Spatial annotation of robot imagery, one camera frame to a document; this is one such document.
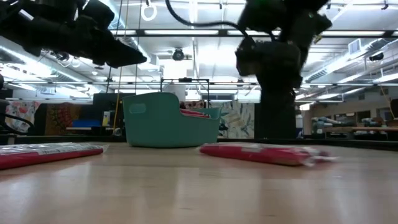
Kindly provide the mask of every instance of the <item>pink plastic wrapped package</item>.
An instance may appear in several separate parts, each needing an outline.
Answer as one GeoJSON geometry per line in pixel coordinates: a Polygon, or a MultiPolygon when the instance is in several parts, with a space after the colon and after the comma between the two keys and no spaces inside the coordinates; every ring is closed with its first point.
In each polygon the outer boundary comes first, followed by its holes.
{"type": "Polygon", "coordinates": [[[48,143],[0,146],[0,170],[103,153],[108,146],[48,143]]]}
{"type": "Polygon", "coordinates": [[[328,152],[312,147],[243,142],[205,144],[200,146],[199,151],[210,156],[286,166],[314,166],[319,162],[334,161],[336,159],[336,157],[331,157],[328,152]]]}

